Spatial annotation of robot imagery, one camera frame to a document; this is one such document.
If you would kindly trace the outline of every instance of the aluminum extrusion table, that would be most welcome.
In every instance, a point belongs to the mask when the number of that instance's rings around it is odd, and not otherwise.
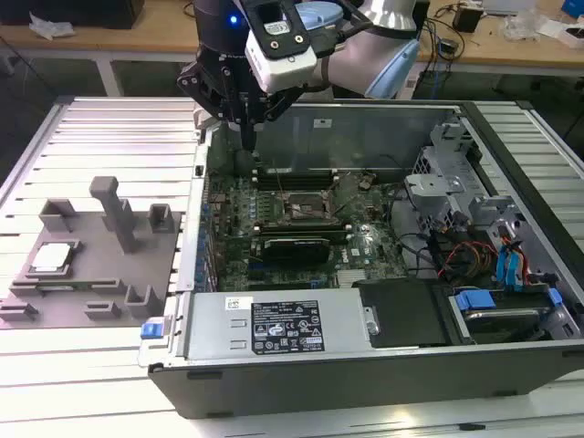
[[[584,245],[581,162],[534,111],[514,103],[478,105]],[[136,211],[163,200],[188,216],[197,152],[192,119],[188,99],[76,99],[56,105],[0,190],[2,292],[35,242],[42,226],[37,213],[48,197],[69,197],[78,210],[99,209],[88,190],[95,175],[117,176],[120,196]],[[170,280],[167,306],[173,305],[174,275]],[[582,371],[520,397],[188,421],[138,367],[139,345],[138,328],[0,331],[0,436],[490,438],[574,436],[584,430]],[[461,424],[486,430],[461,432]]]

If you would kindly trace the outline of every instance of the computer case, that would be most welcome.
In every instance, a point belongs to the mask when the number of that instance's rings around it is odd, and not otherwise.
[[[3,25],[27,25],[29,12],[47,21],[70,22],[73,26],[131,29],[144,0],[0,0]]]

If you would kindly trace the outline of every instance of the power supply label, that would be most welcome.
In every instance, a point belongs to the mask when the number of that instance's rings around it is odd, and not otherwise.
[[[324,350],[316,300],[252,304],[252,351],[255,354]]]

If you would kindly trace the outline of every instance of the motherboard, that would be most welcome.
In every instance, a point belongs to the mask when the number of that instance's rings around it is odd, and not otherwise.
[[[215,290],[351,287],[406,276],[389,221],[397,189],[368,171],[212,175]]]

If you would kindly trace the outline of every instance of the circuit board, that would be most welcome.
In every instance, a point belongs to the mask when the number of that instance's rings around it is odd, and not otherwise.
[[[217,290],[350,287],[360,279],[406,276],[407,268],[387,220],[392,184],[347,172],[327,190],[259,190],[249,179],[215,176],[209,183]],[[289,266],[265,260],[255,230],[262,224],[342,224],[342,243],[328,259]]]

